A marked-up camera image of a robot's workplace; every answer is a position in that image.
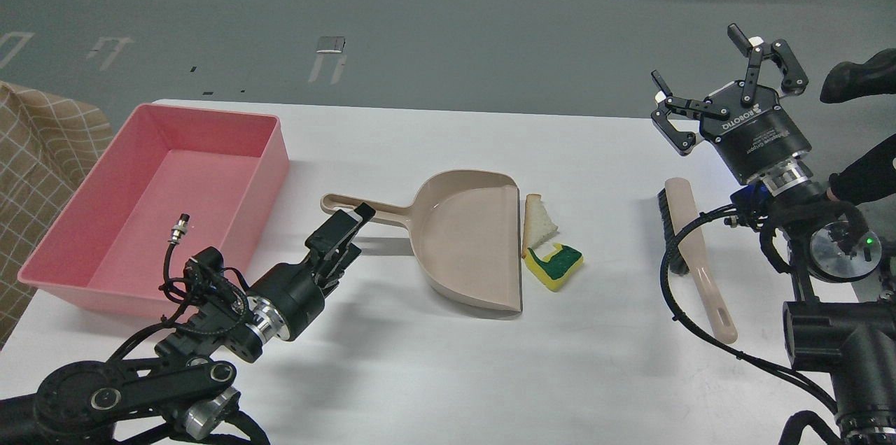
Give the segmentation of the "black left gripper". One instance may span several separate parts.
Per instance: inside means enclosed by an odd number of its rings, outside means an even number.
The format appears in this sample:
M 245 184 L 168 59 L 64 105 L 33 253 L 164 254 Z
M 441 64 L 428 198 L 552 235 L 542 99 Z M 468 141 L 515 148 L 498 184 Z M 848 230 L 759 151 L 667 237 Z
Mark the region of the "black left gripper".
M 311 264 L 279 263 L 260 277 L 247 292 L 253 321 L 250 331 L 260 342 L 294 341 L 324 309 L 325 293 L 332 292 L 348 266 L 361 254 L 353 241 L 377 212 L 362 202 L 353 210 L 337 209 L 305 241 L 316 260 Z

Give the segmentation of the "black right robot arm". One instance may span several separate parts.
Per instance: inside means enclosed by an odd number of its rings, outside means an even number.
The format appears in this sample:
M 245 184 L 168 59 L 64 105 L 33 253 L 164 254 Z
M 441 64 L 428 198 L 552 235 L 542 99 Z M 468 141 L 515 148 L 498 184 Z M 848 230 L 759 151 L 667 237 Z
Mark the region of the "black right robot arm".
M 827 444 L 894 442 L 894 243 L 871 231 L 858 204 L 892 195 L 894 140 L 851 165 L 842 194 L 813 180 L 803 160 L 809 140 L 781 106 L 809 78 L 787 41 L 727 36 L 748 61 L 745 75 L 703 99 L 674 95 L 659 72 L 654 126 L 679 155 L 711 144 L 740 185 L 730 202 L 700 212 L 690 183 L 659 191 L 666 250 L 659 282 L 674 321 L 708 345 L 806 391 L 833 413 L 833 430 L 813 411 L 784 425 L 781 444 L 812 429 Z M 773 269 L 788 275 L 794 298 L 782 306 L 790 365 L 737 350 L 737 329 L 708 270 L 704 225 L 723 220 L 759 236 Z

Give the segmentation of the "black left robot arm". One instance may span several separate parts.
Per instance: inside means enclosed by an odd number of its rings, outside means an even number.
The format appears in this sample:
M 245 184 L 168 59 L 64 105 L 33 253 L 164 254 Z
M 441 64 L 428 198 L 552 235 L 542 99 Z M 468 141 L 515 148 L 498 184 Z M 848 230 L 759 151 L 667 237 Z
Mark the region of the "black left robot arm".
M 173 252 L 188 232 L 182 213 L 171 231 L 160 291 L 176 305 L 169 317 L 132 334 L 106 361 L 68 363 L 35 393 L 2 401 L 3 444 L 114 444 L 118 423 L 159 418 L 125 439 L 195 444 L 267 444 L 239 407 L 237 368 L 214 360 L 226 348 L 255 362 L 273 339 L 295 341 L 326 307 L 347 267 L 360 255 L 354 238 L 375 217 L 362 203 L 338 209 L 305 241 L 300 263 L 279 263 L 255 283 L 227 278 L 217 248 L 170 275 Z

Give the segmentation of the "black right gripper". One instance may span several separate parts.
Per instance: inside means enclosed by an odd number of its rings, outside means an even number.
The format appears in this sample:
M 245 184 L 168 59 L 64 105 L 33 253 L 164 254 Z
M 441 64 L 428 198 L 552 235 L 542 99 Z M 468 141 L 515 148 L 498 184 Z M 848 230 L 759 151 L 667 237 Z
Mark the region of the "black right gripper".
M 742 87 L 732 81 L 710 93 L 708 100 L 682 98 L 673 94 L 659 70 L 652 70 L 657 93 L 650 119 L 681 156 L 690 155 L 704 139 L 710 142 L 737 183 L 747 185 L 775 165 L 807 155 L 812 149 L 781 108 L 778 92 L 758 85 L 762 63 L 770 60 L 777 66 L 784 97 L 803 94 L 809 77 L 786 40 L 768 43 L 758 36 L 748 38 L 735 23 L 727 25 L 727 36 L 748 59 Z M 700 132 L 676 126 L 684 120 L 700 123 Z

